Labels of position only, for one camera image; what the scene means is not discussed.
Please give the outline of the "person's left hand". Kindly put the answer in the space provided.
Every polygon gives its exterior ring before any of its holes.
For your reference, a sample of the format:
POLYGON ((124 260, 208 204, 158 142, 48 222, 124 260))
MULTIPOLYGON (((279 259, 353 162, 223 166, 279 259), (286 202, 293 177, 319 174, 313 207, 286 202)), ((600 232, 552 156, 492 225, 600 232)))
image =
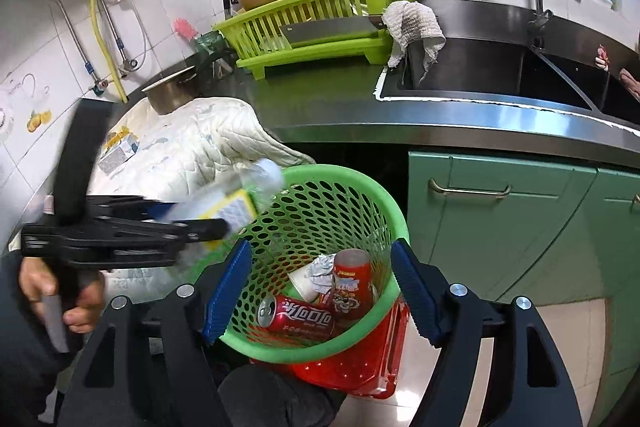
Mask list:
MULTIPOLYGON (((49 267, 39 258, 24 258, 21 263, 18 283, 32 308, 32 312, 44 322, 43 297, 58 293, 58 280, 49 267)), ((104 276, 96 273, 96 279, 81 288, 75 304, 63 315, 64 323, 76 334, 89 334, 100 321, 105 306, 104 276)))

